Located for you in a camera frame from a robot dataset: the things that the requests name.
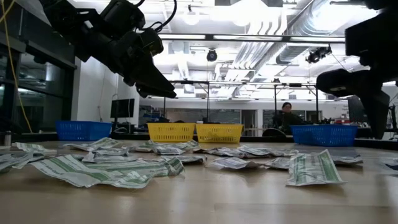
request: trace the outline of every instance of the blue plastic bin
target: blue plastic bin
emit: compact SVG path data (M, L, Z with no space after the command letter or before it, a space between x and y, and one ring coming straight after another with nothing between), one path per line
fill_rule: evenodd
M56 121L61 141L95 141L108 137L112 124L94 121Z
M291 125L294 142L312 146L353 146L357 126Z

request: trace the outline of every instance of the person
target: person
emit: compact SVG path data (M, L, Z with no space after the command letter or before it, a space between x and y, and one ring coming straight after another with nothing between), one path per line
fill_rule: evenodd
M288 135L292 134L290 125L301 125L304 123L303 119L292 113L292 104L289 102L282 105L282 111L273 120L274 127Z

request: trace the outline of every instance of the yellow basket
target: yellow basket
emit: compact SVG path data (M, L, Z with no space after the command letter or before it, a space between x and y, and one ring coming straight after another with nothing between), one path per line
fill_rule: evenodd
M195 124L148 123L150 139L156 142L187 142L193 138Z
M197 124L198 140L202 143L239 143L242 124Z

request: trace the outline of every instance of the black monitor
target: black monitor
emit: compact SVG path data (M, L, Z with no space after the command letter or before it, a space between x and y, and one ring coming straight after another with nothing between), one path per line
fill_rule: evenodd
M132 118L133 116L134 116L134 99L112 101L111 118Z
M348 113L351 122L368 122L365 108L357 96L348 98Z

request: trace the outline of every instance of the table surface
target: table surface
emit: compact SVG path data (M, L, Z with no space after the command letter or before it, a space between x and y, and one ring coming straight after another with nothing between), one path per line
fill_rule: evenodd
M125 141L138 145L142 141ZM38 142L59 149L65 142ZM247 146L321 151L285 143ZM226 144L201 144L209 149ZM340 148L353 151L354 148ZM176 177L156 177L144 189L74 187L33 166L0 175L1 223L398 223L398 172L379 163L398 152L355 148L364 164L337 167L343 185L288 187L285 170L226 170L186 165ZM84 154L59 149L58 154ZM152 153L137 153L145 158ZM208 162L216 156L207 155ZM255 159L262 162L266 159Z

